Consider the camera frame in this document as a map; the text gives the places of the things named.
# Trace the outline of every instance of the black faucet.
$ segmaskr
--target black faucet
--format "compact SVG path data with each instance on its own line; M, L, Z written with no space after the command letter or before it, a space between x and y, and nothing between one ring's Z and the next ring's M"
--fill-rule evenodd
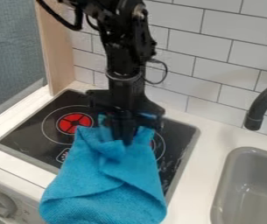
M267 88L255 99L245 117L244 126L248 130L259 130L267 111Z

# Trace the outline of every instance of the cooktop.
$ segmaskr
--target cooktop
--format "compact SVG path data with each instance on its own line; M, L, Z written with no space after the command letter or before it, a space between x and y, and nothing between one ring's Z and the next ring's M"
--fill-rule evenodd
M0 151L58 173L72 147L76 126L97 126L98 111L80 92L66 90L0 138ZM149 143L155 153L166 194L173 182L196 128L164 120L164 128Z

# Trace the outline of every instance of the backsplash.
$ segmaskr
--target backsplash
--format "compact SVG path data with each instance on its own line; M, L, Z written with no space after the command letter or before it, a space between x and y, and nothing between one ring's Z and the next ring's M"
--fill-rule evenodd
M241 128L249 106L267 88L267 0L145 3L151 34L158 41L157 58L170 70L164 83L147 86L147 95ZM101 41L84 25L83 31L70 33L76 79L106 88ZM147 78L158 81L161 67L148 66ZM267 116L260 132L267 135Z

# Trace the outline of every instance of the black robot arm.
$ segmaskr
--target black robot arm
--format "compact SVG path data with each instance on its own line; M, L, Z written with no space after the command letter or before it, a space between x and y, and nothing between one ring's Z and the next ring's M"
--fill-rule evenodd
M107 124L114 138L128 145L139 126L160 129L165 110L144 94L145 66L156 54L156 42L149 31L148 11L143 1L58 0L74 8L74 24L56 14L44 0L37 1L59 22L75 31L82 29L85 13L87 22L100 33L107 54L109 90L87 93L92 106L107 112ZM88 17L94 18L97 24L91 24Z

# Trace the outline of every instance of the countertop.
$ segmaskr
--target countertop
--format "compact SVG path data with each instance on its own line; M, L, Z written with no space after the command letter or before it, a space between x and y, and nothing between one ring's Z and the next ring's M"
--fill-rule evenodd
M69 88L85 91L95 88L75 81ZM52 97L47 87L24 98L21 102L0 115L0 136L33 114ZM220 122L210 121L195 115L189 115L166 108L166 117L187 123L200 130L200 137L180 178L179 184L168 207L164 224L211 224L210 208L221 176L226 156L234 149L251 146L267 151L267 136L240 129ZM32 164L0 151L0 169L18 176L26 182L16 184L12 179L0 179L21 193L39 200L43 189L55 177Z

